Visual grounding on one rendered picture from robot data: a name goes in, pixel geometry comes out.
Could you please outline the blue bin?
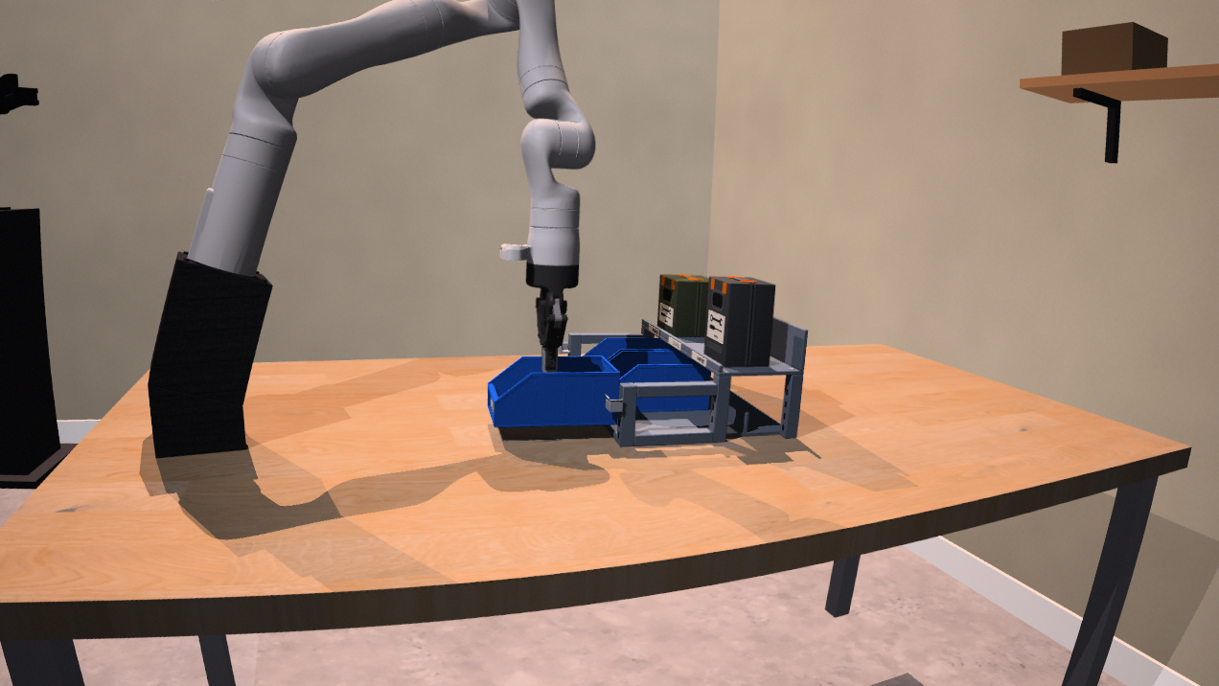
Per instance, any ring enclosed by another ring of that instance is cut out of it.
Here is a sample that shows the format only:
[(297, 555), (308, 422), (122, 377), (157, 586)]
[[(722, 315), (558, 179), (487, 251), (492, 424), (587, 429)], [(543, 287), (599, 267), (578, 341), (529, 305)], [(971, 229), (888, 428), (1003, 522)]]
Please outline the blue bin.
[(612, 359), (616, 355), (633, 351), (677, 351), (677, 348), (659, 339), (603, 339), (583, 357)]
[(618, 412), (607, 411), (605, 394), (619, 398), (620, 372), (608, 359), (560, 357), (556, 373), (541, 366), (542, 357), (521, 357), (488, 383), (494, 426), (617, 424)]
[[(610, 364), (620, 372), (619, 384), (711, 381), (711, 370), (679, 351), (631, 351)], [(705, 398), (638, 398), (636, 412), (708, 411)]]

